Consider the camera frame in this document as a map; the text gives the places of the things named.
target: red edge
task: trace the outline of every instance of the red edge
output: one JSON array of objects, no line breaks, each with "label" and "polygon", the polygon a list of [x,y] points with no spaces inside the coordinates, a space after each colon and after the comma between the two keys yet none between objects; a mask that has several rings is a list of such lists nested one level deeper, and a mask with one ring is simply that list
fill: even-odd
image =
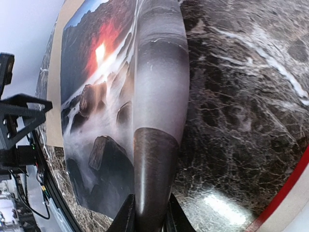
[{"label": "red edge", "polygon": [[305,153],[300,159],[299,163],[295,167],[294,171],[283,185],[279,193],[275,196],[275,198],[271,201],[269,206],[261,213],[261,215],[246,229],[245,232],[255,232],[260,226],[275,212],[278,206],[281,204],[283,199],[288,195],[291,191],[295,183],[298,181],[305,168],[309,163],[309,146],[307,147]]}]

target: marble surface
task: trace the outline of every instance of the marble surface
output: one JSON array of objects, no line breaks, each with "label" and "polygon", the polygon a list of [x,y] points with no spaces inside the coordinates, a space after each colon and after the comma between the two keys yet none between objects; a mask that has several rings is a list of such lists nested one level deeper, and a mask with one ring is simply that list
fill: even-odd
[{"label": "marble surface", "polygon": [[[279,192],[309,144],[309,2],[180,2],[190,100],[173,192],[198,232],[241,232]],[[36,96],[46,99],[52,36]],[[111,220],[77,205],[63,150],[44,145],[85,232]]]}]

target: sun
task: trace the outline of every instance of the sun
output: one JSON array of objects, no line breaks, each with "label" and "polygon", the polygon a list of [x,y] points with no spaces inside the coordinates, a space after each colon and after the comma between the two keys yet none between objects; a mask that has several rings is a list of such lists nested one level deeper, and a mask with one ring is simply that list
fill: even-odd
[{"label": "sun", "polygon": [[103,63],[104,56],[105,56],[105,46],[104,44],[101,44],[96,49],[96,57],[97,57],[98,66],[100,66]]}]

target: red stripe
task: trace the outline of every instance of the red stripe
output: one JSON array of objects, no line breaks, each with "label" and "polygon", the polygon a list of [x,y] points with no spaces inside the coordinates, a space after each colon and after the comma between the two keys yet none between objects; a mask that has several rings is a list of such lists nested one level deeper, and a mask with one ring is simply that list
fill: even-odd
[{"label": "red stripe", "polygon": [[299,163],[297,164],[296,168],[283,185],[282,189],[279,193],[275,196],[275,198],[271,201],[269,206],[262,212],[262,214],[246,229],[245,232],[255,232],[260,226],[272,215],[273,212],[278,208],[281,204],[283,199],[288,195],[291,191],[295,183],[298,181],[302,173],[304,172],[305,168],[309,163],[309,146],[307,150],[303,154],[302,158],[300,159]]}]

